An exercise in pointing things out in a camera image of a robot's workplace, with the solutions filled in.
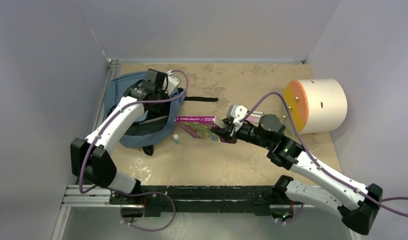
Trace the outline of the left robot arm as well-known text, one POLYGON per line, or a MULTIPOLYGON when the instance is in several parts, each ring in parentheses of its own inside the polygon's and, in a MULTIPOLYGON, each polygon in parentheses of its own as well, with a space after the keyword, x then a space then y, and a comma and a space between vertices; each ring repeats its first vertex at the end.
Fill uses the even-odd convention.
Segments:
POLYGON ((128 204, 138 203, 140 181, 116 167, 112 152, 117 143, 150 148, 171 134, 185 99, 180 83, 173 70, 148 69, 113 79, 104 96, 103 122, 70 144, 71 171, 79 183, 121 192, 128 204))

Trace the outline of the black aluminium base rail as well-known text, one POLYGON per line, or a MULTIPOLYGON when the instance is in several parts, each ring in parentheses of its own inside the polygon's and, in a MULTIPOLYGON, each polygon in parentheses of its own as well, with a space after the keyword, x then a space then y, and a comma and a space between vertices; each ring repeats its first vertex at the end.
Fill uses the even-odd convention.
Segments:
POLYGON ((137 211, 144 217, 162 213, 254 214, 282 217, 290 208, 298 210, 301 202, 292 202, 271 185, 197 186, 143 185, 145 196, 127 196, 96 187, 81 194, 77 185, 66 187, 64 207, 114 207, 137 211))

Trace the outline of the blue student backpack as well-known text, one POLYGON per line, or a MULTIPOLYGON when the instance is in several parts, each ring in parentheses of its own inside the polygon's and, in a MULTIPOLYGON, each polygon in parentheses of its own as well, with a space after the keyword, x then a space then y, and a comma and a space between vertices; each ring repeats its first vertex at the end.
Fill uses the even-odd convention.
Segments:
POLYGON ((109 153, 116 143, 142 148, 151 156, 154 145, 167 138, 184 101, 217 102, 217 97, 186 96, 178 85, 166 100, 148 100, 150 85, 162 85, 166 72, 148 69, 121 75, 110 81, 104 95, 104 121, 98 127, 97 146, 109 153))

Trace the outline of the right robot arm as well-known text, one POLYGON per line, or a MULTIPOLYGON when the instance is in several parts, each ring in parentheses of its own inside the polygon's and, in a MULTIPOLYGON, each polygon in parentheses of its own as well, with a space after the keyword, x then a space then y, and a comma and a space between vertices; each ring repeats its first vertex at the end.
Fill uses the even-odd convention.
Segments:
POLYGON ((244 121, 240 127, 225 118, 224 128, 213 133, 230 144, 238 140, 265 148, 267 158, 278 167, 311 180, 309 186, 288 176, 282 176, 273 189, 272 196, 280 204, 288 200, 307 203, 330 211, 341 218, 350 230, 367 236, 380 207, 374 203, 382 198, 383 189, 372 183, 365 185, 346 177, 316 159, 303 145, 285 135, 286 127, 274 114, 263 115, 258 125, 244 121))

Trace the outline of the small glue bottle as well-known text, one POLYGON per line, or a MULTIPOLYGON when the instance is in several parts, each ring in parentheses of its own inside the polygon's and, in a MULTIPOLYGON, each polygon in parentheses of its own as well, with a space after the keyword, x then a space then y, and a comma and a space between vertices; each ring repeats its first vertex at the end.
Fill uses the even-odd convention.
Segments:
POLYGON ((178 134, 174 134, 173 135, 173 139, 175 141, 175 143, 178 145, 180 143, 180 139, 179 139, 179 135, 178 134))

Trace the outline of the purple activity booklet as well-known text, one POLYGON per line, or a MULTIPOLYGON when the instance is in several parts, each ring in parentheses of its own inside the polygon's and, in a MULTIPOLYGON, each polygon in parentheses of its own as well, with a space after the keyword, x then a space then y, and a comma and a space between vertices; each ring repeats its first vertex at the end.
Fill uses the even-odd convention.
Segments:
POLYGON ((216 116, 178 116, 175 123, 195 139, 226 143, 222 137, 213 133, 212 130, 220 130, 226 127, 225 123, 216 116))

